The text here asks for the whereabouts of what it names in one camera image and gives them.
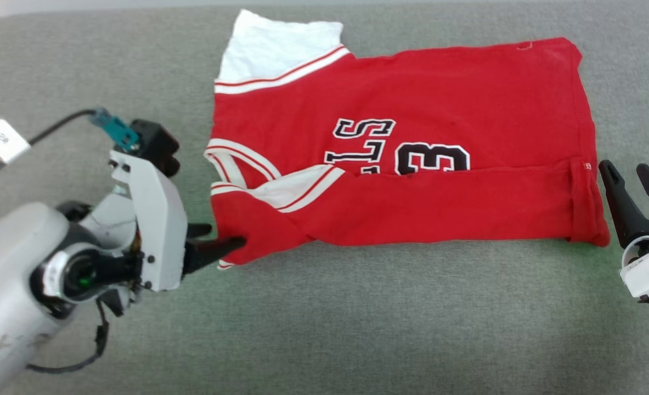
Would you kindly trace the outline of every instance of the black cable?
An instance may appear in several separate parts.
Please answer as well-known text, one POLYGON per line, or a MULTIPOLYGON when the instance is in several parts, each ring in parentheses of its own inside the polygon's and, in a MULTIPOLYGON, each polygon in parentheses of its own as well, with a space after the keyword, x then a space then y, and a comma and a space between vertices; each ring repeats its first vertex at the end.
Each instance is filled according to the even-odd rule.
POLYGON ((96 305, 98 305, 98 310, 100 312, 100 318, 103 320, 102 325, 98 325, 98 329, 95 331, 95 353, 91 355, 88 359, 83 362, 76 363, 75 365, 66 366, 64 368, 45 368, 39 365, 32 365, 29 363, 26 368, 36 372, 36 373, 47 373, 49 375, 61 375, 63 373, 72 373, 77 372, 91 363, 95 362, 96 359, 103 356, 105 346, 107 345, 107 335, 109 333, 109 322, 105 316, 103 304, 99 300, 95 300, 96 305))
MULTIPOLYGON (((76 118, 82 117, 83 115, 94 115, 95 110, 81 110, 78 112, 74 112, 73 114, 69 115, 68 117, 65 117, 64 119, 60 120, 59 122, 54 123, 50 127, 46 128, 43 132, 39 133, 35 137, 31 138, 29 140, 29 145, 32 147, 36 145, 36 143, 41 142, 44 138, 48 137, 51 133, 56 132, 60 127, 63 125, 66 125, 66 123, 71 122, 72 120, 75 120, 76 118)), ((0 162, 0 170, 5 167, 5 162, 0 162)))

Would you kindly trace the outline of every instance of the black and white lettering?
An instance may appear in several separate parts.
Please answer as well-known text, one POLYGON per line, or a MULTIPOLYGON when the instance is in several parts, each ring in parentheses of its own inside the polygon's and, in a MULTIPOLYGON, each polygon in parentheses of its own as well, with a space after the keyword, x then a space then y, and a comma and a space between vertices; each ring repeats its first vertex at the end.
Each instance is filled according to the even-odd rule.
POLYGON ((345 118, 339 118, 334 128, 334 137, 336 138, 356 138, 360 137, 356 128, 353 128, 354 121, 345 118))
POLYGON ((384 137, 392 133, 394 120, 360 120, 356 123, 356 134, 362 136, 369 132, 370 137, 384 137))
POLYGON ((426 170, 469 170, 470 155, 460 145, 429 143, 402 143, 395 150, 395 172, 400 175, 414 173, 419 168, 426 170), (420 166, 412 163, 413 157, 420 158, 420 166), (442 168, 442 158, 449 165, 442 168))
POLYGON ((361 174, 380 174, 380 166, 364 166, 361 168, 361 174))
POLYGON ((336 138, 356 138, 368 133, 371 137, 386 137, 392 133, 395 127, 394 120, 361 120, 356 123, 346 118, 339 118, 334 128, 334 137, 336 138))
POLYGON ((344 160, 364 161, 368 163, 380 162, 382 150, 385 147, 384 140, 366 140, 364 148, 370 148, 367 153, 333 153, 326 151, 324 153, 324 163, 342 162, 344 160))

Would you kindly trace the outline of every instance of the gray fabric surface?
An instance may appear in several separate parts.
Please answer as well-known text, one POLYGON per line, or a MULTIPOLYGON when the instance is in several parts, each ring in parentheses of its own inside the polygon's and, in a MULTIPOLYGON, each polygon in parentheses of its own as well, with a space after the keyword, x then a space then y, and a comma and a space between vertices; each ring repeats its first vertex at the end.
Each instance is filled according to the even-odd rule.
MULTIPOLYGON (((339 20, 357 56, 565 36, 598 151, 637 203, 649 163, 649 1, 254 8, 339 20)), ((189 218, 211 219, 201 156, 212 79, 237 8, 28 15, 0 20, 0 117, 25 137, 104 105, 161 122, 181 142, 174 179, 189 218)), ((0 173, 0 217, 24 202, 98 202, 109 140, 64 128, 0 173)), ((245 268, 207 268, 112 320, 104 358, 73 375, 24 373, 13 393, 649 393, 649 307, 617 275, 621 250, 560 240, 333 247, 245 268)), ((84 308, 39 355, 93 350, 84 308)))
MULTIPOLYGON (((514 2, 515 0, 425 0, 425 3, 454 2, 514 2)), ((572 0, 529 0, 570 2, 572 0)), ((116 10, 157 7, 205 7, 206 5, 232 5, 233 0, 0 0, 0 17, 48 11, 116 10)), ((248 5, 342 5, 380 3, 419 3, 419 0, 248 0, 248 5)))

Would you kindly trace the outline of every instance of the white sleeve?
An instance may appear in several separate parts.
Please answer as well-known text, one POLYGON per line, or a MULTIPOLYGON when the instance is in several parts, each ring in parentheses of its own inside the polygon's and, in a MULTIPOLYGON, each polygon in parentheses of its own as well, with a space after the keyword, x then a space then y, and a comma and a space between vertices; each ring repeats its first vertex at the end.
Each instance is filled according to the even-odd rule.
POLYGON ((281 22, 241 10, 216 82, 276 78, 341 45, 340 22, 281 22))

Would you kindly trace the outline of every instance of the red jersey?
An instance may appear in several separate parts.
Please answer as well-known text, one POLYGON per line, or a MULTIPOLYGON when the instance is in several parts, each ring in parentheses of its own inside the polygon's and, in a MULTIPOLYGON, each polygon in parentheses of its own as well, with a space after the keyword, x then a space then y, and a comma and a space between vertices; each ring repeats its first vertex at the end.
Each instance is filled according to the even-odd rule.
POLYGON ((247 237, 226 262, 314 239, 607 245, 573 43, 359 59, 340 30, 237 18, 206 149, 219 236, 247 237))

